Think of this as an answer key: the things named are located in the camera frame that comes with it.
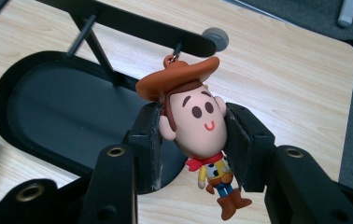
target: red bandana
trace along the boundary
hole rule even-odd
[[[223,158],[223,154],[222,152],[220,152],[219,154],[205,160],[197,160],[194,158],[190,159],[186,161],[186,164],[189,165],[189,171],[196,171],[200,169],[203,165],[220,161],[222,158]]]

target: brown boot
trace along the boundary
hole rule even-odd
[[[214,187],[212,185],[207,185],[205,190],[210,194],[215,194]]]
[[[234,203],[233,203],[230,195],[218,198],[217,202],[219,203],[220,207],[222,208],[221,217],[223,220],[227,220],[234,215],[235,207],[234,207]]]
[[[236,209],[243,208],[252,204],[250,199],[241,198],[240,190],[238,189],[234,189],[233,192],[229,195]]]

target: yellow shirt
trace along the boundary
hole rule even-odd
[[[208,180],[221,178],[223,175],[230,173],[229,163],[223,157],[221,160],[216,161],[215,163],[209,163],[203,165],[200,168],[199,180],[205,181],[205,178]]]

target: brown hair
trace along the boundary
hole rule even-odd
[[[177,129],[177,126],[176,126],[176,122],[174,121],[173,113],[171,111],[171,103],[170,103],[171,95],[175,94],[175,93],[191,91],[191,90],[197,89],[201,86],[203,86],[203,83],[200,80],[194,80],[193,82],[188,82],[188,83],[185,83],[179,87],[176,87],[175,89],[167,92],[167,94],[165,95],[164,115],[168,118],[168,121],[170,122],[170,127],[173,131],[175,131]]]

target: metal ring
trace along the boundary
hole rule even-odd
[[[177,60],[178,57],[179,57],[179,53],[178,54],[173,54],[173,57],[170,59],[169,63],[174,63]]]
[[[40,196],[43,191],[45,191],[45,187],[43,185],[34,183],[20,190],[16,196],[16,199],[22,203],[29,202]]]
[[[118,157],[124,154],[125,149],[122,147],[113,147],[107,151],[107,155],[110,157]]]
[[[287,155],[293,158],[301,158],[304,156],[304,154],[301,151],[294,148],[287,148],[285,149],[285,152],[287,153]]]

